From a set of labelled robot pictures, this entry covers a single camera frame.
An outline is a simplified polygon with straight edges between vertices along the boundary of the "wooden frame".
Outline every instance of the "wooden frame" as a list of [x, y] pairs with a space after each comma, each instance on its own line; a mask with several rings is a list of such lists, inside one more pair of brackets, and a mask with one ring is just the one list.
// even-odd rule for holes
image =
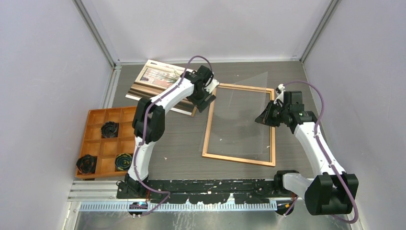
[[[222, 88], [222, 89], [231, 89], [231, 90], [266, 92], [266, 93], [270, 94], [270, 100], [274, 100], [274, 90], [273, 89], [245, 86], [245, 85], [223, 84], [223, 83], [221, 83], [218, 87]], [[238, 157], [228, 157], [228, 156], [222, 156], [222, 155], [217, 155], [214, 153], [207, 152], [207, 149], [209, 146], [209, 139], [210, 139], [210, 128], [212, 126], [214, 104], [215, 104], [215, 100], [210, 104], [210, 108], [209, 108], [209, 118], [207, 119], [207, 127], [206, 127], [206, 134], [204, 137], [202, 157], [275, 167], [276, 159], [275, 159], [275, 128], [274, 127], [270, 128], [270, 161], [257, 161], [257, 160], [250, 160], [250, 159], [244, 159], [244, 158], [238, 158]]]

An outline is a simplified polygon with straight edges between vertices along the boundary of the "metal floor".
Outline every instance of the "metal floor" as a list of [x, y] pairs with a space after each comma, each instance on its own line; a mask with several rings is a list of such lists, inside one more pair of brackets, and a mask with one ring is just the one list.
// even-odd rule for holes
[[273, 211], [157, 212], [132, 219], [127, 212], [79, 212], [75, 230], [351, 230], [331, 216], [311, 216], [298, 200], [287, 218]]
[[[198, 69], [201, 64], [192, 64]], [[302, 64], [286, 62], [213, 63], [215, 77], [221, 83], [243, 81], [264, 72], [268, 73], [268, 88], [294, 80], [306, 81]], [[125, 98], [143, 65], [122, 67], [113, 107], [134, 106], [137, 101]], [[288, 90], [303, 92], [306, 110], [316, 113], [309, 87], [304, 84], [289, 85]], [[258, 166], [203, 158], [201, 142], [205, 132], [208, 109], [190, 117], [170, 111], [166, 116], [165, 134], [154, 148], [149, 165], [150, 179], [237, 179], [273, 178], [277, 170], [294, 169], [303, 176], [313, 177], [309, 160], [299, 141], [285, 125], [276, 128], [276, 167]]]

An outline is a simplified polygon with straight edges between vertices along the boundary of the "lavender wall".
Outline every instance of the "lavender wall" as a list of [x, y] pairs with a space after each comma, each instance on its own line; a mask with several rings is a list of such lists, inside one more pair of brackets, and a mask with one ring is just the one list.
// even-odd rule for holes
[[366, 229], [404, 228], [405, 9], [401, 0], [342, 1], [304, 65], [326, 101], [330, 148], [360, 181]]
[[110, 53], [147, 59], [299, 59], [328, 0], [83, 0]]
[[61, 229], [111, 68], [71, 0], [0, 3], [0, 229]]

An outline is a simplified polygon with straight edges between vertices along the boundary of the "clear plastic sheet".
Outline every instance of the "clear plastic sheet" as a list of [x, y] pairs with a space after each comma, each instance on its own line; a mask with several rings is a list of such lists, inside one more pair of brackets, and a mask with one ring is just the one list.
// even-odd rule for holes
[[268, 73], [262, 73], [235, 83], [261, 87], [264, 92], [217, 88], [208, 153], [270, 161], [270, 128], [254, 122], [270, 99], [267, 79]]

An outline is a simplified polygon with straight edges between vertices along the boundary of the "picture frame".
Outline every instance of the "picture frame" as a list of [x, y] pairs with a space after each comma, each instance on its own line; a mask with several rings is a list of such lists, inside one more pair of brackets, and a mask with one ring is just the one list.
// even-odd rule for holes
[[[261, 92], [261, 93], [266, 92], [266, 93], [270, 94], [270, 100], [274, 100], [274, 97], [275, 97], [274, 89], [270, 89], [270, 88], [233, 85], [233, 84], [224, 84], [224, 83], [220, 83], [218, 88], [232, 89], [232, 90], [245, 90], [245, 91]], [[210, 108], [209, 108], [209, 117], [207, 119], [206, 133], [204, 136], [202, 157], [275, 167], [276, 166], [275, 127], [270, 127], [270, 147], [269, 147], [270, 161], [258, 161], [258, 160], [251, 160], [251, 159], [245, 159], [245, 158], [239, 158], [239, 157], [223, 156], [223, 155], [218, 155], [215, 153], [207, 152], [208, 146], [209, 146], [209, 140], [210, 140], [210, 129], [211, 129], [212, 120], [213, 120], [214, 104], [215, 104], [215, 100], [210, 104]]]
[[[142, 97], [151, 98], [157, 96], [175, 83], [184, 70], [185, 68], [179, 66], [148, 60], [125, 97], [138, 101]], [[171, 110], [194, 116], [197, 108], [185, 98]]]

